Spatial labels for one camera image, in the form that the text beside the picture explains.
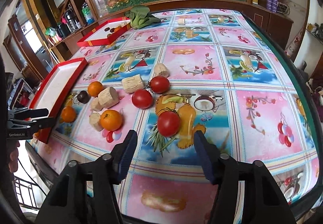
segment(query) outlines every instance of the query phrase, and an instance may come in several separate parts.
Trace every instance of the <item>human hand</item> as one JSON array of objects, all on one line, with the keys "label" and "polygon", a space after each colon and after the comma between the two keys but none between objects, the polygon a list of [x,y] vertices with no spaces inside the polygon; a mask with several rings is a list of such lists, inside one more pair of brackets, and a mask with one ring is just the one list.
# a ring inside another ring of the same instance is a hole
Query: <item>human hand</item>
[{"label": "human hand", "polygon": [[10,153],[9,170],[11,173],[14,173],[18,170],[18,147],[20,147],[20,143],[19,141],[16,141],[15,149]]}]

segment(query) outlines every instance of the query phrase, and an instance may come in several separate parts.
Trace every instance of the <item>window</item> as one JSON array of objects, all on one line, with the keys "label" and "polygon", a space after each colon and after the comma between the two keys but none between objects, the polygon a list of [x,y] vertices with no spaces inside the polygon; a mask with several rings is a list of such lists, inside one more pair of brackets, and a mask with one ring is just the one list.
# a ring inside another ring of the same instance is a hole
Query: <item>window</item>
[{"label": "window", "polygon": [[38,50],[42,47],[42,44],[33,29],[33,26],[30,21],[27,21],[22,27],[21,30],[25,35],[31,49],[33,49],[34,53],[37,53]]}]

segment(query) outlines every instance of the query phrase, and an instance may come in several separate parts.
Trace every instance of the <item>green leafy vegetable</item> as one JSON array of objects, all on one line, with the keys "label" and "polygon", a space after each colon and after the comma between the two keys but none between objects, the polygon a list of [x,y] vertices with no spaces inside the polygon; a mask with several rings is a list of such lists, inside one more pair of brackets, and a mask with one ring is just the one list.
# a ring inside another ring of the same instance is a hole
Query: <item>green leafy vegetable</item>
[{"label": "green leafy vegetable", "polygon": [[125,16],[130,18],[130,25],[135,29],[146,27],[152,23],[160,23],[160,19],[149,13],[149,8],[143,5],[137,5],[125,12]]}]

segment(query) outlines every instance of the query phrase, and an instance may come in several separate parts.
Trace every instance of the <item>beige cylindrical block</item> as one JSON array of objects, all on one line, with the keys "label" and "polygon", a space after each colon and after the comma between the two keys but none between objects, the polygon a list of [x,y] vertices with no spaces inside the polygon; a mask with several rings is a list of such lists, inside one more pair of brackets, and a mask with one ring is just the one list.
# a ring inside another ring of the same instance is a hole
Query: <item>beige cylindrical block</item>
[{"label": "beige cylindrical block", "polygon": [[98,97],[91,101],[91,110],[99,112],[102,110],[102,108],[103,107],[100,105]]},{"label": "beige cylindrical block", "polygon": [[99,104],[103,108],[110,108],[119,103],[119,95],[113,87],[108,87],[98,95]]},{"label": "beige cylindrical block", "polygon": [[89,118],[90,125],[98,132],[103,130],[103,127],[100,124],[100,117],[99,113],[92,113]]},{"label": "beige cylindrical block", "polygon": [[123,86],[123,90],[127,94],[134,93],[135,91],[143,89],[145,87],[140,75],[124,78],[122,79],[121,83]]},{"label": "beige cylindrical block", "polygon": [[157,64],[154,66],[154,73],[156,76],[161,75],[164,77],[168,77],[169,76],[169,71],[167,69],[167,67],[164,64]]}]

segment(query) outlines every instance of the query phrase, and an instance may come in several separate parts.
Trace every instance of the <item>door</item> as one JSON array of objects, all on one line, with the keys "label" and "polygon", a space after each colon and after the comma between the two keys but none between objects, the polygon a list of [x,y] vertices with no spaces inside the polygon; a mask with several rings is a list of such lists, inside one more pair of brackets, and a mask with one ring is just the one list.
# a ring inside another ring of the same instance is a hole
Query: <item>door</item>
[{"label": "door", "polygon": [[8,27],[9,31],[12,35],[12,38],[16,42],[20,52],[24,56],[25,60],[28,63],[30,69],[35,73],[35,75],[43,80],[48,75],[48,71],[46,70],[45,66],[42,62],[38,59],[35,52],[29,45],[24,33],[21,30],[19,21],[17,19],[17,15],[14,14],[8,20]]}]

